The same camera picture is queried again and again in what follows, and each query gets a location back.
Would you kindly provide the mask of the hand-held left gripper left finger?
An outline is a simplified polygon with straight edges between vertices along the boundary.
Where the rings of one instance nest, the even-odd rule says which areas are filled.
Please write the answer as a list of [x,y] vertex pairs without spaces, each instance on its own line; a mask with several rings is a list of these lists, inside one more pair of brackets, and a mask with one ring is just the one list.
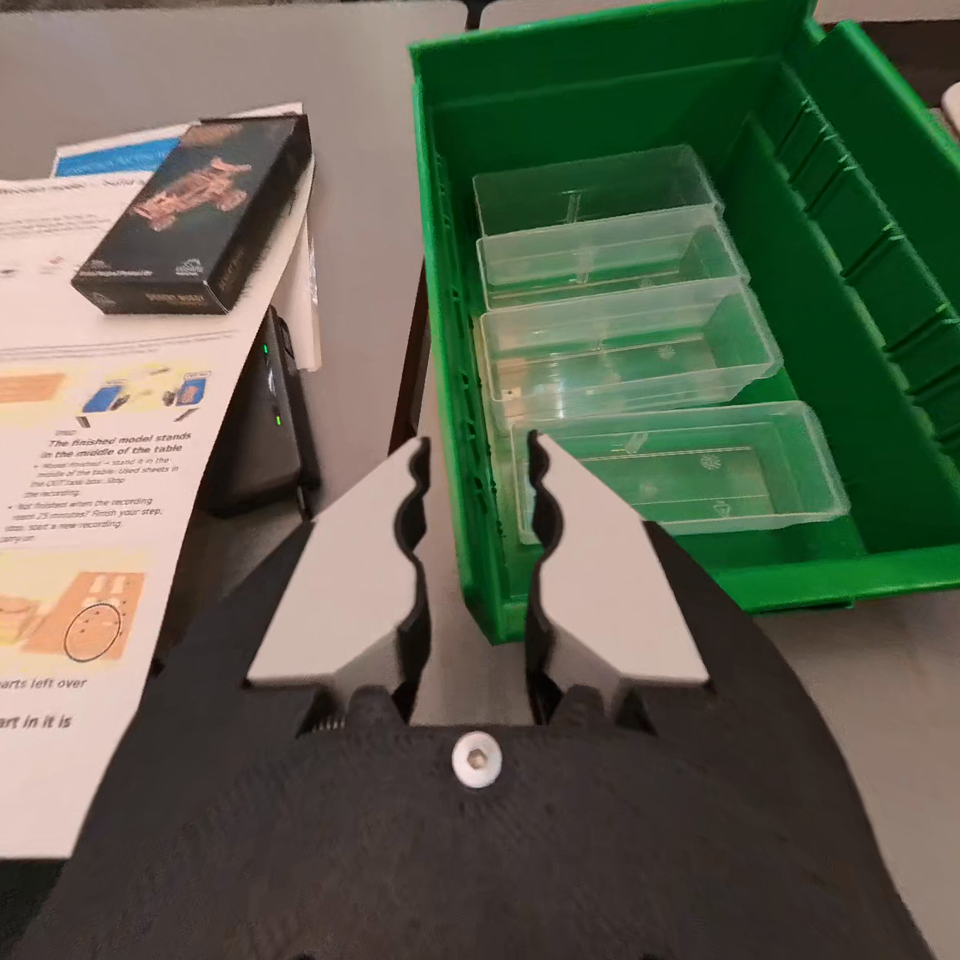
[[255,689],[314,689],[324,714],[384,693],[408,724],[431,653],[426,534],[431,441],[407,440],[313,520],[246,672]]

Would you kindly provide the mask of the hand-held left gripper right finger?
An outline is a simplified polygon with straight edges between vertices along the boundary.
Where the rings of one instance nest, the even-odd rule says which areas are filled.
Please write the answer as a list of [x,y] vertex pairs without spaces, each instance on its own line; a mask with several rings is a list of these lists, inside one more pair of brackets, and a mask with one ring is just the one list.
[[642,516],[545,432],[527,452],[542,546],[525,621],[534,720],[575,688],[616,721],[647,687],[702,689],[708,667]]

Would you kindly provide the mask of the small clear plastic drawer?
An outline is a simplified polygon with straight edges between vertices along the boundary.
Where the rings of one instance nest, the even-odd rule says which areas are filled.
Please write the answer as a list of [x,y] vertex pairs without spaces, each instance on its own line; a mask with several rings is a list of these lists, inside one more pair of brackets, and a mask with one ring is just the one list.
[[705,204],[487,235],[476,254],[491,310],[751,280],[722,217]]
[[690,145],[476,174],[482,236],[725,203]]
[[850,499],[820,420],[799,400],[553,419],[510,426],[519,537],[535,541],[527,436],[544,433],[668,533],[832,522]]
[[527,421],[712,406],[783,354],[734,277],[487,311],[479,356],[495,430]]

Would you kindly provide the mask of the green plastic bin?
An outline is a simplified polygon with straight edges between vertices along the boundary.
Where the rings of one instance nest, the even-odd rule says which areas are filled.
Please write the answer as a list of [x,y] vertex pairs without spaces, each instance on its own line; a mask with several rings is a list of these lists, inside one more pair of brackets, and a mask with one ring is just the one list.
[[665,2],[411,48],[455,549],[489,642],[522,640],[543,548],[521,541],[483,385],[474,177],[674,145],[722,198],[783,359],[711,406],[809,405],[850,511],[668,534],[752,615],[958,587],[958,145],[856,24],[813,8]]

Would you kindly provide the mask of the black power bank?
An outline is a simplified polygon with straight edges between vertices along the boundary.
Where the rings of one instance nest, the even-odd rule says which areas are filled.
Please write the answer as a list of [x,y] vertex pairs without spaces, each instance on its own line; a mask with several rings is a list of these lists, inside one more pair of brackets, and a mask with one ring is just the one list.
[[318,511],[322,475],[304,384],[284,318],[266,312],[246,357],[198,492],[198,507],[227,519],[286,498]]

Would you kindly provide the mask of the illustrated instruction sheet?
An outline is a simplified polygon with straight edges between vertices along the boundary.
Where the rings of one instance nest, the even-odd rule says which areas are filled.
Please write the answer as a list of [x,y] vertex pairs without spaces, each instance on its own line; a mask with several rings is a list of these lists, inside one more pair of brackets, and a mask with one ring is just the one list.
[[138,709],[312,174],[213,317],[107,316],[71,285],[146,174],[2,181],[2,858],[71,856]]

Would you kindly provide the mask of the black model kit box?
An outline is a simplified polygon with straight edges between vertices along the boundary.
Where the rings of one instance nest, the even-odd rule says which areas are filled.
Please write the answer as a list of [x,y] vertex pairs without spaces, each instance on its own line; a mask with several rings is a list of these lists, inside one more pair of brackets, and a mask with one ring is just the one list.
[[195,122],[71,286],[106,315],[230,313],[312,158],[303,113]]

